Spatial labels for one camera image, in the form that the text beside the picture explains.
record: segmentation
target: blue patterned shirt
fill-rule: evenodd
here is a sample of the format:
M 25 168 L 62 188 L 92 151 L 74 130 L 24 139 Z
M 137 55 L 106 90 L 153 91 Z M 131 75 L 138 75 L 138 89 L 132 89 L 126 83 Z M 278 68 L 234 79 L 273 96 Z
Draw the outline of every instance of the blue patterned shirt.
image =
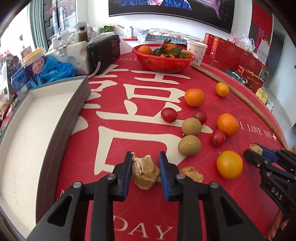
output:
M 133 6 L 133 5 L 149 5 L 149 0 L 122 0 L 119 7 Z M 191 10 L 191 6 L 187 0 L 164 0 L 161 6 L 178 7 Z

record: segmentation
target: blue plastic bag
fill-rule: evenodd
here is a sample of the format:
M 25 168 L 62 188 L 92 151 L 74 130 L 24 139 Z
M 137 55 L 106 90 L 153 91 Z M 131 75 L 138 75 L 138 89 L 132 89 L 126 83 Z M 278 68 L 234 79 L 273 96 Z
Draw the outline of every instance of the blue plastic bag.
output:
M 47 62 L 39 76 L 35 77 L 37 84 L 31 81 L 31 86 L 38 87 L 53 81 L 70 78 L 75 76 L 75 70 L 72 64 L 57 61 L 52 56 L 47 56 Z

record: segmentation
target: blue cloth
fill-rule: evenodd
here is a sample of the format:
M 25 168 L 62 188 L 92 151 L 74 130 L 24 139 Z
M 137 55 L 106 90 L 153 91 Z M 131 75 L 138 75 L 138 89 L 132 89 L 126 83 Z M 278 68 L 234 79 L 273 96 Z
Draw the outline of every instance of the blue cloth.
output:
M 150 5 L 149 0 L 122 0 L 119 7 L 134 6 L 134 5 Z M 187 0 L 164 0 L 161 6 L 178 7 L 191 10 L 191 6 Z
M 47 56 L 47 61 L 43 70 L 41 71 L 40 75 L 35 77 L 37 84 L 34 81 L 31 81 L 30 84 L 34 88 L 43 84 L 74 76 L 75 70 L 72 64 L 62 63 L 57 61 L 52 56 Z

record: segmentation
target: radio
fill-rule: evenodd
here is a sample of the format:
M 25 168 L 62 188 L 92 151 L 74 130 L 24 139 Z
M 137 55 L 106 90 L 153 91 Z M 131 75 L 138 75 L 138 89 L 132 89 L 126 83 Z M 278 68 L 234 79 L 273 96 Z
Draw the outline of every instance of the radio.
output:
M 101 61 L 97 74 L 103 73 L 120 56 L 120 39 L 118 35 L 111 35 L 87 46 L 91 72 L 94 73 Z

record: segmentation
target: red box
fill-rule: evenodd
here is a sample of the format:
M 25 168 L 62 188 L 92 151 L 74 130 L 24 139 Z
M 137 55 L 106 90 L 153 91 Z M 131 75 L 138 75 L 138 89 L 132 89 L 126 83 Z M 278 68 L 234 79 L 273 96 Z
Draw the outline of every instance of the red box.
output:
M 215 37 L 210 56 L 213 59 L 223 61 L 234 66 L 237 69 L 244 54 L 244 50 L 237 47 L 230 41 Z
M 209 56 L 208 54 L 205 54 L 203 59 L 202 59 L 202 63 L 207 64 L 207 65 L 211 65 L 213 58 L 211 56 Z
M 248 83 L 250 83 L 251 85 L 254 86 L 254 88 L 252 89 L 252 92 L 254 94 L 257 93 L 257 90 L 259 88 L 261 88 L 264 84 L 264 81 L 258 77 L 257 75 L 253 74 L 252 72 L 248 71 L 247 69 L 245 69 L 244 67 L 242 66 L 239 66 L 238 69 L 237 69 L 237 72 L 243 76 L 247 81 Z
M 205 34 L 204 44 L 207 45 L 207 50 L 205 51 L 205 54 L 207 54 L 207 55 L 211 54 L 214 38 L 215 38 L 214 35 L 211 35 L 211 34 L 208 34 L 208 33 Z
M 251 53 L 246 51 L 244 52 L 239 65 L 250 72 L 253 72 L 255 75 L 259 75 L 261 68 L 264 68 L 264 65 L 259 59 L 256 59 Z
M 227 69 L 235 69 L 233 65 L 225 63 L 221 60 L 218 59 L 213 59 L 211 66 L 214 67 L 215 69 L 218 69 L 222 72 L 226 72 Z

